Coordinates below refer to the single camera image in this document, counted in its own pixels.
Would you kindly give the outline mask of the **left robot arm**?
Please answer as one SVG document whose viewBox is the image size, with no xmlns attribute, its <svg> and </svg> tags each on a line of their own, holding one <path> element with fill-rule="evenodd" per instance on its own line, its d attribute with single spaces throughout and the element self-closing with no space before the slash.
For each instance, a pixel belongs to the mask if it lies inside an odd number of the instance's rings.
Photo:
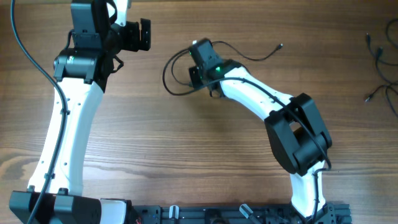
<svg viewBox="0 0 398 224">
<path fill-rule="evenodd" d="M 84 197 L 83 163 L 91 124 L 120 51 L 150 49 L 148 19 L 129 22 L 130 1 L 73 1 L 73 28 L 53 62 L 55 98 L 39 163 L 9 208 L 22 223 L 142 223 L 132 202 Z"/>
</svg>

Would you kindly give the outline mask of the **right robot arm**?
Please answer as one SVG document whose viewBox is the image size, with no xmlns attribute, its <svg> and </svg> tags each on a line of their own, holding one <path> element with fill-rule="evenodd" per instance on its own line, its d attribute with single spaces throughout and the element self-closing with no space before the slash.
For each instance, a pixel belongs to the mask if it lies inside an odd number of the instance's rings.
<svg viewBox="0 0 398 224">
<path fill-rule="evenodd" d="M 325 205 L 322 173 L 331 169 L 327 150 L 332 142 L 313 99 L 265 85 L 243 64 L 222 59 L 209 39 L 194 42 L 188 52 L 195 62 L 190 68 L 194 88 L 216 90 L 264 121 L 272 153 L 290 174 L 292 206 L 308 222 L 316 222 Z"/>
</svg>

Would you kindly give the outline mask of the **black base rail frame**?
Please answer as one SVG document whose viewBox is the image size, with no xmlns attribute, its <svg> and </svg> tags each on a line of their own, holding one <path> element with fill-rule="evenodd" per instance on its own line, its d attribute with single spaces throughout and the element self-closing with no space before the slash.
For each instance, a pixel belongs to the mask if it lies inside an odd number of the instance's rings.
<svg viewBox="0 0 398 224">
<path fill-rule="evenodd" d="M 301 216 L 290 204 L 250 207 L 170 207 L 134 206 L 135 223 L 152 224 L 283 224 L 313 223 L 312 217 Z"/>
</svg>

